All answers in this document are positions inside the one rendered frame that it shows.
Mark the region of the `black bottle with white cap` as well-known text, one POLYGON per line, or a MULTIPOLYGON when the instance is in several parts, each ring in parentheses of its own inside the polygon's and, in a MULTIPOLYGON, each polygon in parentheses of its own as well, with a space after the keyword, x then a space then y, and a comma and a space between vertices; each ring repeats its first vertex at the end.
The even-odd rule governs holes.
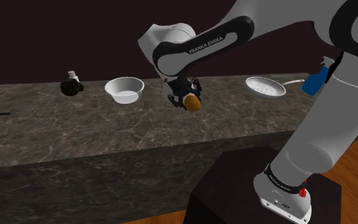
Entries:
POLYGON ((66 96, 74 96, 78 92, 84 91, 85 87, 79 82, 79 78, 74 71, 68 72, 69 78, 60 83, 60 91, 66 96))

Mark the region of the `blue spray bottle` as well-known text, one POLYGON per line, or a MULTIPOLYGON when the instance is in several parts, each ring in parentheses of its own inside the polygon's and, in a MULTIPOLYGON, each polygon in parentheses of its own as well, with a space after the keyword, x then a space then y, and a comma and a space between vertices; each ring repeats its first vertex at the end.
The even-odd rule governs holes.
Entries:
POLYGON ((308 95, 315 95, 321 89, 327 78, 329 67, 334 64, 334 60, 329 57, 323 56, 323 59, 320 71, 317 74, 311 74, 301 88, 308 95))

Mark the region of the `silver frying pan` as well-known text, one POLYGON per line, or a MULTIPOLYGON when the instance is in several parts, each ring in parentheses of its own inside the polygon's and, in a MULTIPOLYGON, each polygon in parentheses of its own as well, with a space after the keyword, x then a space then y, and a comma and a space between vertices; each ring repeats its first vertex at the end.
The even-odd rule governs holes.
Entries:
POLYGON ((245 84, 252 93, 264 98, 273 99, 286 95, 286 85, 301 82, 305 82, 305 80, 293 80, 279 83, 269 78, 252 76, 246 79, 245 84))

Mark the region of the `white bowl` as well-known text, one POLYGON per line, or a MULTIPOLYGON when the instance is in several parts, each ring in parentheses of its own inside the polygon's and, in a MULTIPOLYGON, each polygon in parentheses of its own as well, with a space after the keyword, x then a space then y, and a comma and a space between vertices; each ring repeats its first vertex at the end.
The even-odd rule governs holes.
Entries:
POLYGON ((108 81, 104 89, 118 104, 131 104, 141 98, 145 84, 135 77, 119 77, 108 81))

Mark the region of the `dark robot stand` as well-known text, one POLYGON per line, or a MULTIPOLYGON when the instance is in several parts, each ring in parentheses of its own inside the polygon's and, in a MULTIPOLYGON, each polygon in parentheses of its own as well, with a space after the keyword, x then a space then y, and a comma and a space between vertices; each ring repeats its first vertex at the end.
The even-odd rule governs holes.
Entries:
MULTIPOLYGON (((277 153, 269 146, 222 153, 192 191, 183 224, 294 224, 262 206, 253 187, 277 153)), ((306 188, 308 224, 341 224, 341 185, 314 174, 306 188)))

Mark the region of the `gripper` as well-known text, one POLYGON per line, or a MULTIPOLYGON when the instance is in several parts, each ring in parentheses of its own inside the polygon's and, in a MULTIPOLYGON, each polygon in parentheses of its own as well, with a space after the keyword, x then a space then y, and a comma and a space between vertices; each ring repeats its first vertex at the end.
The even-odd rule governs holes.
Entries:
POLYGON ((177 108, 187 109, 184 103, 186 99, 185 95, 192 93, 199 97, 202 91, 198 78, 193 78, 190 81, 185 76, 178 76, 175 80, 168 81, 167 85, 173 92, 167 98, 177 108))

